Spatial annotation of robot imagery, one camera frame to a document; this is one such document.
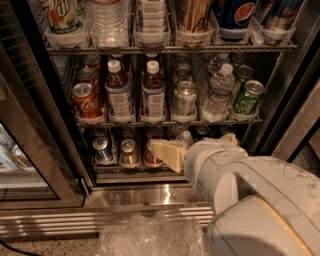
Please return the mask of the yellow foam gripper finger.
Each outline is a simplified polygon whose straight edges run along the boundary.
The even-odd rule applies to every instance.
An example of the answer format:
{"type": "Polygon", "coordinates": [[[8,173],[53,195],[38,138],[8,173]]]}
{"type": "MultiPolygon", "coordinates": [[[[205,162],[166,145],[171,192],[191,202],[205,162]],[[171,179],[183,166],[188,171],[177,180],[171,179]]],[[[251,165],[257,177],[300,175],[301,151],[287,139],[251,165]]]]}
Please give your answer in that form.
{"type": "Polygon", "coordinates": [[[152,154],[174,172],[183,171],[184,156],[188,150],[187,143],[179,140],[151,139],[149,146],[152,154]]]}
{"type": "Polygon", "coordinates": [[[234,133],[227,133],[219,138],[220,143],[224,144],[233,144],[233,145],[240,145],[239,140],[237,139],[234,133]]]}

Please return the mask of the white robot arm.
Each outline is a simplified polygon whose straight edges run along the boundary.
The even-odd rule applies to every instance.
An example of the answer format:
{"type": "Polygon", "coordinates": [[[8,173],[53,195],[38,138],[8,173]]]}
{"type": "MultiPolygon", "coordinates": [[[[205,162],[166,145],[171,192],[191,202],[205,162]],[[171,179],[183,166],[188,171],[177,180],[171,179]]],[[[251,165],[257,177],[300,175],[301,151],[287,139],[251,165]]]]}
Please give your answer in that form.
{"type": "Polygon", "coordinates": [[[320,179],[271,156],[250,156],[235,135],[187,147],[152,139],[149,148],[182,171],[214,212],[209,256],[320,256],[320,179]]]}

